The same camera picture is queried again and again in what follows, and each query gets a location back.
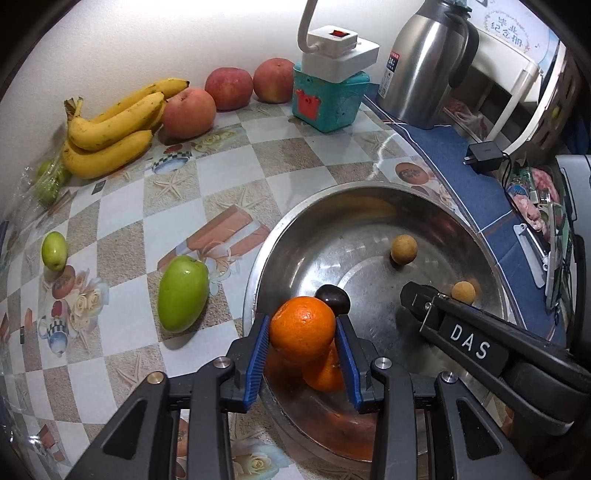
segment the banana bunch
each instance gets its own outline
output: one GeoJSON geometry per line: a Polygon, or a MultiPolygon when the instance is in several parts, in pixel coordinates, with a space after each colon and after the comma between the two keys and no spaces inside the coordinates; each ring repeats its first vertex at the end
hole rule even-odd
{"type": "Polygon", "coordinates": [[[165,100],[188,86],[186,80],[160,80],[90,120],[80,116],[82,98],[76,103],[65,101],[68,135],[61,151],[64,166],[77,177],[94,179],[136,159],[150,146],[165,100]]]}

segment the black charger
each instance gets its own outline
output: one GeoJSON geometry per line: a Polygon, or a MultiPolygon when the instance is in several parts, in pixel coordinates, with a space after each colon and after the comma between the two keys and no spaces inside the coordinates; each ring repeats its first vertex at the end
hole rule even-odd
{"type": "Polygon", "coordinates": [[[480,142],[468,145],[464,165],[470,165],[476,173],[498,170],[505,154],[494,142],[480,142]]]}

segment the teapot print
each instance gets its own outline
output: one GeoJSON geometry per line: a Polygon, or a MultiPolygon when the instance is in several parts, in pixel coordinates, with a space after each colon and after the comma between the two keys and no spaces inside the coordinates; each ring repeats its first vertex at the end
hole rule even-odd
{"type": "Polygon", "coordinates": [[[70,306],[67,301],[60,299],[53,303],[51,319],[44,315],[37,323],[39,338],[47,339],[49,349],[58,357],[66,351],[68,346],[68,318],[70,306]]]}

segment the longan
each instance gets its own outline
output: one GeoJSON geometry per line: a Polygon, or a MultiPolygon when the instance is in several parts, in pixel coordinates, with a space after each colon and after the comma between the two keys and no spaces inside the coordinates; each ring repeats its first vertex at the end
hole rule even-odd
{"type": "Polygon", "coordinates": [[[476,300],[476,290],[474,289],[474,285],[468,281],[459,281],[452,288],[452,298],[467,303],[468,305],[472,305],[474,300],[476,300]]]}
{"type": "Polygon", "coordinates": [[[417,257],[417,241],[410,235],[398,235],[390,246],[390,255],[398,265],[407,265],[417,257]]]}

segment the stainless steel bowl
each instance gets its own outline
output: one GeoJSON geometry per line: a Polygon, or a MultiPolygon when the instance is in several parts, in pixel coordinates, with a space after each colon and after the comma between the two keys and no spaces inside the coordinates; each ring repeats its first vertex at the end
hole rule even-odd
{"type": "MultiPolygon", "coordinates": [[[[474,305],[505,318],[493,265],[474,232],[419,193],[370,181],[331,187],[294,207],[261,247],[246,287],[244,332],[249,332],[255,312],[273,315],[292,297],[313,296],[326,283],[338,285],[351,299],[355,331],[370,339],[380,355],[432,377],[452,370],[482,401],[488,392],[423,341],[420,324],[400,306],[400,289],[415,281],[449,294],[454,283],[469,280],[478,294],[474,305]],[[391,262],[389,250],[402,233],[417,240],[418,255],[400,268],[391,262]]],[[[270,351],[261,398],[279,426],[313,454],[348,468],[367,467],[375,416],[358,415],[344,393],[311,389],[297,369],[270,351]]],[[[421,451],[420,413],[417,425],[421,451]]]]}

